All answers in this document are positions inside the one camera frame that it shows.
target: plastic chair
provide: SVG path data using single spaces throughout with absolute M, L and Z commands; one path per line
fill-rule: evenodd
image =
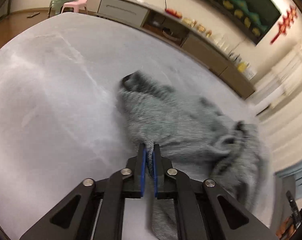
M 74 0 L 52 0 L 50 2 L 50 6 L 49 6 L 50 8 L 49 8 L 49 13 L 48 13 L 47 17 L 50 18 L 52 7 L 54 7 L 54 9 L 55 9 L 55 15 L 58 15 L 61 12 L 61 8 L 64 5 L 64 3 L 71 2 L 71 1 L 74 1 Z
M 73 12 L 78 13 L 78 10 L 80 9 L 80 7 L 84 7 L 86 14 L 89 14 L 87 11 L 86 2 L 87 2 L 87 0 L 77 0 L 75 2 L 66 2 L 63 5 L 62 12 L 64 11 L 65 7 L 71 7 L 74 9 Z

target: pink chair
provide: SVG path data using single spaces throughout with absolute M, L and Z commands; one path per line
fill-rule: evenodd
M 89 14 L 89 12 L 87 11 L 86 2 L 87 2 L 87 0 L 77 0 L 75 2 L 66 2 L 63 5 L 61 13 L 64 11 L 65 7 L 74 8 L 73 12 L 76 12 L 76 13 L 78 13 L 78 10 L 80 9 L 80 7 L 84 7 L 86 14 Z

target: triangular cutout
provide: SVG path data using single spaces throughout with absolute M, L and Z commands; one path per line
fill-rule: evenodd
M 64 229 L 69 228 L 80 199 L 81 196 L 76 195 L 69 203 L 67 203 L 58 213 L 56 213 L 50 219 L 50 222 Z
M 218 196 L 219 203 L 222 207 L 224 215 L 227 218 L 229 227 L 235 230 L 245 224 L 249 223 L 249 219 L 232 206 L 223 196 Z

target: gray garment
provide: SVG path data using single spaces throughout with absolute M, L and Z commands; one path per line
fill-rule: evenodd
M 148 150 L 150 173 L 158 143 L 173 167 L 199 181 L 210 176 L 252 210 L 267 166 L 254 125 L 229 129 L 228 118 L 205 98 L 184 96 L 141 72 L 124 78 L 119 94 L 131 141 Z M 159 239 L 177 239 L 172 201 L 155 200 L 152 222 Z

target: wooden floor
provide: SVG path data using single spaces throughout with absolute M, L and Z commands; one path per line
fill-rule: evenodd
M 10 14 L 0 21 L 0 48 L 13 39 L 16 35 L 47 19 L 47 11 L 39 11 L 40 14 L 27 18 L 33 12 L 19 12 Z

